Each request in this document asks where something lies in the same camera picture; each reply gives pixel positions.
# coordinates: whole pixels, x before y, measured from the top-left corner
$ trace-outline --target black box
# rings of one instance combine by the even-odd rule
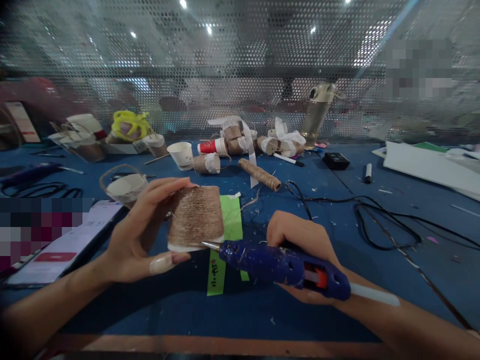
[[[339,152],[326,152],[323,162],[330,170],[345,170],[350,164],[350,161]]]

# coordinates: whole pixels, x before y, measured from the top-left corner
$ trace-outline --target beige water bottle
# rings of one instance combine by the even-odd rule
[[[334,96],[335,85],[329,82],[319,83],[310,90],[310,103],[300,130],[306,140],[305,149],[314,148]]]

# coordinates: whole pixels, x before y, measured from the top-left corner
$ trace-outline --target metal mesh wall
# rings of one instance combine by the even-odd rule
[[[105,124],[149,111],[158,132],[199,139],[226,115],[261,133],[274,116],[299,129],[311,86],[329,80],[346,99],[323,139],[478,141],[479,15],[474,0],[11,1],[0,99],[27,88],[48,119],[90,112]],[[410,79],[392,94],[389,59],[405,40],[449,44],[449,91],[417,95]],[[419,63],[411,78],[429,69]]]

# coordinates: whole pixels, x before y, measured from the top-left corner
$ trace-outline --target table surface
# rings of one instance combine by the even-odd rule
[[[349,198],[352,194],[369,195],[389,210],[419,215],[475,238],[475,216],[451,207],[455,204],[480,213],[480,204],[441,186],[383,168],[382,159],[371,154],[379,145],[331,145],[328,150],[341,152],[349,160],[345,171],[331,171],[316,154],[305,153],[305,167],[297,167],[274,157],[261,155],[258,165],[275,172],[283,183],[296,182],[306,197]],[[233,163],[218,175],[198,175],[180,171],[171,157],[149,165],[150,154],[110,155],[99,163],[85,163],[76,156],[65,159],[40,158],[27,150],[4,153],[0,166],[62,163],[85,171],[79,175],[62,171],[45,181],[62,181],[70,188],[83,189],[84,197],[106,199],[99,186],[100,176],[114,166],[130,164],[147,175],[161,177],[190,176],[199,185],[214,185],[222,195],[241,192],[240,205],[255,197],[258,187],[250,189],[250,178]],[[362,184],[364,165],[373,164],[374,182]],[[226,165],[228,159],[222,159]],[[378,189],[391,191],[381,193]],[[417,268],[397,250],[380,251],[369,246],[360,234],[354,215],[354,203],[309,203],[314,221],[325,227],[337,256],[346,268],[391,291],[419,307],[457,325],[461,323],[445,305],[443,295],[475,329],[480,328],[474,309],[477,296],[475,273],[480,267],[480,253],[436,237],[439,244],[424,240],[417,251],[408,251],[434,290]],[[259,200],[242,211],[243,234],[253,242],[265,240],[268,221],[275,210],[307,218],[301,202],[283,186],[272,192],[265,186]],[[370,235],[379,243],[391,245],[381,229],[367,220]],[[385,222],[399,243],[412,241],[391,223]],[[167,250],[168,226],[162,226],[151,255]],[[108,246],[108,239],[92,258]],[[460,263],[450,260],[457,255]],[[64,350],[142,350],[190,351],[214,354],[290,355],[290,356],[378,356],[387,350],[380,340],[357,321],[331,306],[300,303],[280,287],[250,277],[241,281],[240,273],[227,268],[224,294],[207,297],[209,252],[192,253],[192,260],[168,273],[133,284],[116,284],[105,291],[60,331],[54,343]],[[2,300],[17,301],[33,290],[4,290]]]

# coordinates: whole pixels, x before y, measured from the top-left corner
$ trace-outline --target green tape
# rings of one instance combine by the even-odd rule
[[[228,195],[220,196],[221,214],[225,240],[241,240],[244,237],[242,230],[242,215],[240,214],[240,199],[231,199]],[[221,295],[224,293],[226,264],[220,259],[216,251],[210,251],[210,266],[208,271],[208,284],[206,295]],[[242,281],[249,281],[249,274],[240,271]]]

